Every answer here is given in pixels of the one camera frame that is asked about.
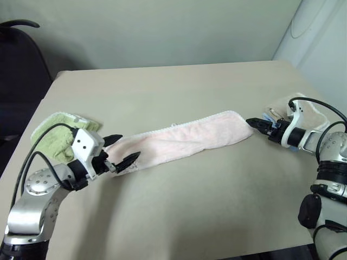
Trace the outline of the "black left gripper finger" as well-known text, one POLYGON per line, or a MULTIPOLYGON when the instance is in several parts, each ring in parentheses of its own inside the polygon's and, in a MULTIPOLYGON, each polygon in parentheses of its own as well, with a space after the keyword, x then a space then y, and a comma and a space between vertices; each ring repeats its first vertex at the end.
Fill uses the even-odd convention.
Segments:
POLYGON ((140 156, 140 152, 135 152, 135 153, 128 155, 120 163, 118 163, 114 166, 115 172, 120 173, 120 172, 124 171, 125 169, 130 167, 137 160, 137 158, 139 156, 140 156))
POLYGON ((123 135, 121 135, 121 134, 112 134, 112 135, 103 137, 103 140, 104 140, 103 147, 108 147, 110 145, 113 145, 114 143, 116 143, 122 137, 123 137, 123 135))

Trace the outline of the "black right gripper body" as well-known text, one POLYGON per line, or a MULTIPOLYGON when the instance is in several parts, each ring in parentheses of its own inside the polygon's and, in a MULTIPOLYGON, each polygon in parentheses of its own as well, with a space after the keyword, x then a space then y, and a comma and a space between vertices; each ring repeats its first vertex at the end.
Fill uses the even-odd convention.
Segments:
POLYGON ((277 121, 275 127, 272 127, 272 130, 268 136, 268 140, 281 144, 285 130, 288 128, 290 123, 288 121, 277 121))

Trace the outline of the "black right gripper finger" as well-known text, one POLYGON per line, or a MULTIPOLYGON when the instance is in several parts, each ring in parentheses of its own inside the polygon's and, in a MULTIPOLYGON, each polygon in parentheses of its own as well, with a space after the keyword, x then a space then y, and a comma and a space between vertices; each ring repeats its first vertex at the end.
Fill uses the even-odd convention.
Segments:
POLYGON ((263 124, 263 123, 257 123, 252 126, 253 128, 257 129, 260 133, 264 135, 271 135, 272 133, 272 125, 271 124, 263 124))
POLYGON ((269 121, 264 119, 258 119, 258 118, 247 119, 246 123, 248 123, 251 127, 268 127, 269 126, 269 121))

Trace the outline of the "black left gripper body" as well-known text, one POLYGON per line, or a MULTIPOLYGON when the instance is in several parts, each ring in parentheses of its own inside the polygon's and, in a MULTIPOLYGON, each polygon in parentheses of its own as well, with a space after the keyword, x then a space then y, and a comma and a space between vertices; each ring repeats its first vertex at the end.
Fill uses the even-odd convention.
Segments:
POLYGON ((100 154, 92 159, 92 166, 97 175, 101 175, 106 172, 116 172, 115 164, 108 161, 108 154, 105 151, 101 151, 100 154))

